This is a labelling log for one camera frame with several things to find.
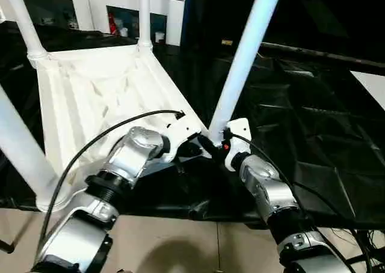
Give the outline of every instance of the black tarp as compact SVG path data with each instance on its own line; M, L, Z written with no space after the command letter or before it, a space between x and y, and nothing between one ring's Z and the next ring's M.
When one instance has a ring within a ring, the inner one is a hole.
M132 43L99 32L39 27L38 33L49 51ZM14 23L0 25L0 47L0 83L42 146L37 76ZM155 46L154 53L208 125L231 56L171 46ZM323 195L356 227L384 228L384 111L347 67L265 53L256 60L233 118L249 119L253 141L291 180ZM127 213L263 227L234 174L203 158L185 163L184 171L173 167L142 178ZM0 176L3 207L34 208L33 193L4 157ZM317 225L346 225L317 197L296 190Z

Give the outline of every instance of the black table leg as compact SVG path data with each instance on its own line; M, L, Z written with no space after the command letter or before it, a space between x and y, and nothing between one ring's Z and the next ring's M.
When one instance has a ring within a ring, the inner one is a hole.
M8 254L11 254L14 251L14 245L13 244L9 245L9 244L5 243L4 241L0 240L0 250L6 252Z

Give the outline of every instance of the white cabinet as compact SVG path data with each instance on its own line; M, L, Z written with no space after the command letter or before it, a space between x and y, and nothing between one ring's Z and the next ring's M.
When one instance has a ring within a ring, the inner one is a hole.
M40 21L48 22L50 21L49 19L52 22L63 23L64 20L62 19L66 19L68 22L76 21L77 27L81 30L94 30L88 0L25 0L25 2L32 21L35 23L38 17L40 19L37 23L40 23ZM8 0L0 0L0 7L5 19L16 20ZM60 12L60 16L54 15L55 11L57 13L59 9L64 9L64 11Z
M116 17L116 14L120 14L123 16L119 18L118 26L123 25L130 37L137 36L139 0L89 1L96 30L110 33L108 15ZM155 33L161 32L165 34L166 44L180 45L184 6L185 0L150 0L153 40L155 40Z

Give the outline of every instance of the black cable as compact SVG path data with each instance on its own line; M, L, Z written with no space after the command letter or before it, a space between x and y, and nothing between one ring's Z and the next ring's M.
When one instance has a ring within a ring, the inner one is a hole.
M174 111L174 110L170 110L170 109L163 109L160 111L147 112L147 113L138 115L136 117L129 118L125 121L121 121L120 123L113 125L112 127L108 128L107 130L103 131L98 136L93 138L90 142L88 142L79 152L77 152L77 154L72 158L72 160L68 163L67 167L64 169L63 173L61 174L61 177L60 177L60 179L56 185L55 191L52 194L51 202L49 203L49 207L48 207L47 213L46 213L45 218L44 218L42 230L40 231L40 237L39 237L38 246L37 246L37 253L39 252L39 249L42 247L43 242L45 240L47 229L48 229L49 219L51 218L52 209L54 208L54 204L55 204L56 199L58 197L58 194L60 192L61 186L63 185L64 180L66 179L68 172L72 168L73 164L79 159L79 157L86 150L88 150L88 148L90 148L94 143L99 141L101 138L103 138L105 135L107 135L111 131L113 131L113 130L117 129L118 127L121 127L125 124L128 124L132 121L136 121L136 120L139 120L140 118L144 118L144 117L148 117L150 115L156 115L156 114L176 114L177 118L182 117L184 115L183 112Z
M352 266L347 262L346 258L341 254L341 252L334 246L334 244L332 244L324 234L322 234L322 232L317 228L317 226L315 225L315 222L313 220L313 218L306 212L301 200L298 198L298 195L297 193L294 191L294 188L292 186L292 183L289 181L289 179L285 176L285 174L283 174L282 170L274 163L274 161L262 150L260 149L257 145L253 144L251 141L249 141L248 139L244 138L243 136L240 136L240 135L237 135L237 134L234 134L234 133L230 133L230 136L232 137L235 137L235 138L238 138L240 140L243 140L244 142L247 142L249 145L251 145L254 149L256 149L274 168L276 168L276 170L278 171L278 173L281 175L281 177L283 178L283 181L289 186L292 194L293 194L293 197L296 199L297 203L298 203L298 206L300 207L302 213L308 217L311 222L313 223L313 226L314 226L314 229L322 236L322 238L324 238L325 240L325 243L333 250L333 252L338 256L338 258L341 259L341 261L345 264L345 266L352 272L352 273L356 273L355 270L352 268ZM317 193L316 191L300 184L300 187L306 189L307 191L315 194L317 197L319 197L334 213L337 214L337 216L339 216L340 218L343 218L345 219L345 217L343 217L338 210L336 210L334 208L334 206L332 204L330 204L329 201L327 201L323 196L321 196L319 193ZM366 267L367 267L367 270L368 270L368 273L372 273L372 266L371 266L371 263L370 263L370 258L369 258L369 254L366 250L366 247L363 247L362 248L362 243L359 242L359 240L356 238L356 241L357 241L357 244L359 245L360 249L362 250L363 254L365 254L366 256Z

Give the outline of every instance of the black fabric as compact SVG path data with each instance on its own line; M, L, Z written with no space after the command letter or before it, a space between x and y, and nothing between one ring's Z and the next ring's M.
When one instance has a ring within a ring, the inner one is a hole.
M39 27L49 51L131 44L99 32ZM0 25L0 83L43 144L36 72L14 23ZM171 46L154 53L202 121L214 113L232 58ZM320 60L293 60L266 51L248 77L233 118L247 117L253 141L290 180L323 195L355 227L385 227L385 114L348 71ZM142 178L126 213L246 222L265 227L239 178L197 158ZM2 158L2 206L33 209L33 193ZM317 225L347 222L311 193L295 187Z

